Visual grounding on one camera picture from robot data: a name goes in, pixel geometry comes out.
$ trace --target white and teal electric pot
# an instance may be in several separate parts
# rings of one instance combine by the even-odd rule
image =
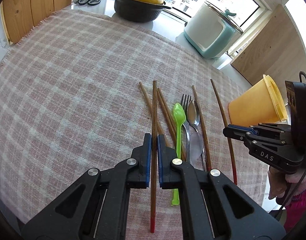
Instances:
[[[187,40],[205,58],[221,57],[242,36],[243,31],[229,18],[229,10],[222,12],[205,1],[184,28]]]

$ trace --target wooden chopstick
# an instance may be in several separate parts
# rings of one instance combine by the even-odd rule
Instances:
[[[224,109],[223,109],[223,105],[221,103],[219,94],[218,94],[218,92],[216,90],[216,87],[215,87],[214,82],[213,82],[212,79],[211,79],[211,83],[212,83],[213,90],[214,90],[214,93],[215,93],[215,96],[216,96],[216,99],[217,99],[217,103],[219,104],[219,107],[220,107],[220,111],[221,111],[221,115],[222,115],[224,126],[227,127],[228,126],[228,122],[226,120],[226,116],[225,116],[225,112],[224,112]],[[229,137],[227,137],[227,139],[228,139],[229,150],[230,150],[230,155],[231,155],[233,181],[234,181],[234,184],[237,185],[237,173],[236,173],[236,165],[235,165],[235,157],[234,157],[234,150],[233,150],[233,145],[232,145],[232,139],[229,138]]]
[[[173,143],[174,143],[174,145],[176,145],[176,127],[175,127],[175,123],[174,123],[173,117],[171,116],[170,110],[169,110],[169,108],[168,108],[168,106],[166,104],[165,98],[164,98],[160,88],[157,89],[157,96],[158,96],[158,99],[160,101],[162,112],[164,114],[167,126],[168,126],[170,134],[171,134],[171,137],[173,139]],[[182,142],[181,142],[181,155],[182,155],[181,159],[182,160],[186,160],[186,152],[185,152],[185,149],[184,149],[184,146],[183,146]]]
[[[152,114],[152,113],[153,113],[153,108],[152,108],[151,100],[150,100],[149,97],[147,96],[145,87],[143,86],[142,82],[140,82],[139,85],[140,85],[141,90],[142,90],[142,92],[143,92],[143,95],[144,95],[144,98],[145,98],[145,100],[146,100],[146,104],[147,104],[147,106],[148,106],[148,108],[149,108],[149,111],[150,111],[150,113]],[[165,134],[164,129],[162,128],[162,126],[161,126],[161,124],[160,124],[160,122],[159,122],[158,119],[157,119],[157,131],[158,131],[159,134]],[[170,147],[170,146],[171,146],[170,143],[169,143],[169,141],[168,141],[168,139],[167,139],[166,137],[165,137],[165,145],[166,145],[167,147]]]
[[[207,170],[210,171],[212,169],[211,158],[210,158],[210,149],[209,149],[209,142],[207,140],[206,128],[205,128],[205,124],[204,124],[203,114],[202,114],[202,110],[201,110],[201,107],[200,107],[200,103],[198,101],[195,86],[192,85],[192,88],[193,88],[193,93],[194,93],[194,97],[195,97],[195,102],[197,103],[198,110],[200,111],[200,119],[201,119],[201,127],[202,127],[204,148],[205,148],[205,152],[206,152],[206,165],[207,165]]]
[[[151,157],[151,233],[155,232],[156,180],[157,180],[157,86],[153,81],[152,96],[152,157]]]

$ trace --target silver bolt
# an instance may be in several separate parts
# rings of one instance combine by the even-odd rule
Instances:
[[[181,159],[176,158],[176,159],[172,160],[172,163],[174,165],[181,165],[183,163],[183,161]]]
[[[218,176],[221,174],[221,172],[220,172],[219,170],[217,170],[217,169],[212,169],[212,170],[210,171],[210,174],[211,174],[212,176],[214,176],[214,177],[218,177]]]
[[[96,169],[96,168],[91,168],[91,169],[88,170],[87,173],[88,173],[88,175],[90,175],[90,176],[95,176],[95,175],[98,174],[98,169]]]
[[[129,159],[127,159],[126,163],[127,163],[128,165],[134,165],[134,164],[136,163],[136,160],[133,159],[133,158],[129,158]]]

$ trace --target magenta clothing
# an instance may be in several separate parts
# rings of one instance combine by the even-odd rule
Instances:
[[[291,203],[285,208],[286,222],[284,228],[286,232],[289,232],[300,220],[303,212],[306,210],[306,190],[301,194],[294,196]]]

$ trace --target green spoon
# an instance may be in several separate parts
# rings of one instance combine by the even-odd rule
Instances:
[[[179,103],[176,103],[174,105],[173,115],[174,115],[175,124],[176,124],[176,155],[180,159],[181,158],[181,127],[186,119],[186,115],[185,115],[183,107]],[[180,203],[179,190],[174,189],[172,205],[178,205],[179,203]]]

